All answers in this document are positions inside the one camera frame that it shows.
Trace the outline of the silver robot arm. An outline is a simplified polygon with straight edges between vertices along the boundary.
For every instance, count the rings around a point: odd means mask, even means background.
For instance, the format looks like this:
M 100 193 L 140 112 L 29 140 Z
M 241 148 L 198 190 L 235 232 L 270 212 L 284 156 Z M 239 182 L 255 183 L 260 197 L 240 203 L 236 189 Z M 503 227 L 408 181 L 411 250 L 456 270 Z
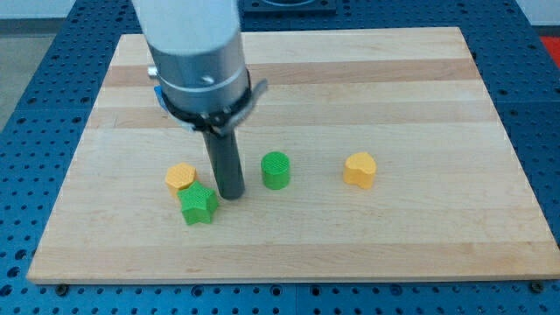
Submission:
M 214 113 L 249 89 L 236 0 L 133 0 L 171 105 Z

